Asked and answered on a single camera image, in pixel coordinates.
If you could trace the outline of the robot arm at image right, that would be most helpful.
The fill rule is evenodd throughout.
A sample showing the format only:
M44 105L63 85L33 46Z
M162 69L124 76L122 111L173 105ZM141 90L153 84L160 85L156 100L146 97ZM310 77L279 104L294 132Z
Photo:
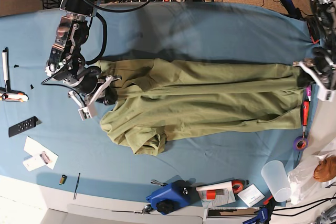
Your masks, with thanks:
M313 82L319 86L321 101L335 97L335 0L310 0L312 14L303 18L299 9L290 10L289 0L280 0L288 17L306 22L312 43L323 42L312 49L313 59L297 63Z

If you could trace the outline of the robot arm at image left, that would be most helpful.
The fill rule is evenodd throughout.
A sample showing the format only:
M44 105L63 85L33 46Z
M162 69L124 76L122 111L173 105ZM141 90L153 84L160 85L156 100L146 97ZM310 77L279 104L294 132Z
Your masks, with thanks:
M64 0L46 66L48 79L69 89L83 120L96 116L96 103L114 106L121 120L182 124L207 120L299 120L312 78L301 51L275 57L280 35L290 42L293 21L261 7L236 4L168 4L187 16L184 27L209 22L219 49L200 57L136 51L109 58L100 52L86 61L80 50L89 36L85 17L92 8Z

